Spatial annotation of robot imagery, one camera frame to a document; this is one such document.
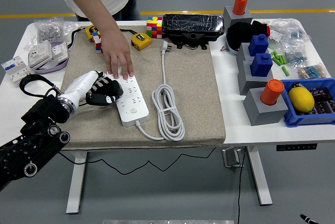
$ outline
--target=blue plastic crate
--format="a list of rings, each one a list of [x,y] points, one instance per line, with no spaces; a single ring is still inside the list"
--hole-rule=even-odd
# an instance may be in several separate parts
[[[284,122],[287,127],[297,127],[305,125],[335,125],[335,113],[331,114],[313,114],[313,115],[297,115],[288,92],[291,90],[292,85],[295,82],[301,83],[308,90],[313,88],[327,87],[332,97],[335,99],[335,79],[298,79],[298,80],[282,80],[285,85],[282,96],[288,107],[287,113],[284,115]]]

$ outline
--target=yellow lemon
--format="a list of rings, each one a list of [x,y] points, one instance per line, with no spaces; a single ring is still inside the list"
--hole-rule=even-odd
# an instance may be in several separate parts
[[[304,87],[292,88],[288,96],[292,102],[292,105],[298,111],[303,113],[310,112],[314,107],[314,98],[308,89]]]

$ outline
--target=human arm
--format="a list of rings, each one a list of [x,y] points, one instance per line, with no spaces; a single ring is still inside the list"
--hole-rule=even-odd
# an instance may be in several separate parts
[[[124,79],[133,76],[129,43],[101,0],[73,0],[101,34],[106,68],[118,78],[118,59]]]

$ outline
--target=table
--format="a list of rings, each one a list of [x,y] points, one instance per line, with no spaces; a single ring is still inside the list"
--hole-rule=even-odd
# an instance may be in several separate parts
[[[267,20],[258,19],[258,21],[266,22]],[[82,26],[89,24],[85,22],[80,23]],[[118,24],[121,26],[136,26],[145,25],[146,21],[122,21],[118,22]],[[30,24],[23,35],[14,57],[19,55],[25,63],[28,62],[28,51],[24,47],[35,33],[36,29],[34,25]],[[226,127],[224,146],[248,147],[260,204],[271,205],[272,200],[257,146],[261,144],[334,142],[334,127],[333,125],[315,125],[287,128],[283,119],[276,124],[251,126],[242,104],[245,96],[239,95],[236,56],[228,51],[220,51],[224,44],[225,35],[218,38],[217,41],[209,43]],[[306,43],[306,52],[310,65],[322,63],[320,56],[311,42]],[[51,80],[57,87],[61,87],[64,74],[65,70],[61,70],[57,73],[46,74],[45,77]],[[273,77],[276,79],[288,79],[280,68],[273,68]],[[36,83],[27,85],[27,90],[29,90],[30,85],[34,85],[35,92],[45,91],[47,88],[44,84]],[[3,115],[0,126],[0,133],[2,134],[2,138],[0,139],[1,145],[20,135],[19,130],[24,125],[20,118],[37,100],[35,97],[23,94],[7,75],[4,77],[0,85],[1,114]],[[73,151],[73,153],[76,157],[76,162],[84,162],[86,160],[87,151]],[[83,175],[84,165],[75,165],[67,213],[78,213]]]

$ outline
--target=table leg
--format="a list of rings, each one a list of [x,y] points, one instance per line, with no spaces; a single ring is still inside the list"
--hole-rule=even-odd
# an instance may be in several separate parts
[[[86,161],[87,151],[72,152],[72,154],[75,157],[75,163],[83,163]],[[84,172],[85,164],[74,165],[69,192],[68,207],[66,208],[67,214],[78,214],[79,212]]]
[[[248,147],[249,160],[253,172],[253,176],[256,182],[258,198],[261,206],[272,205],[271,195],[267,186],[262,161],[258,153],[257,146]]]

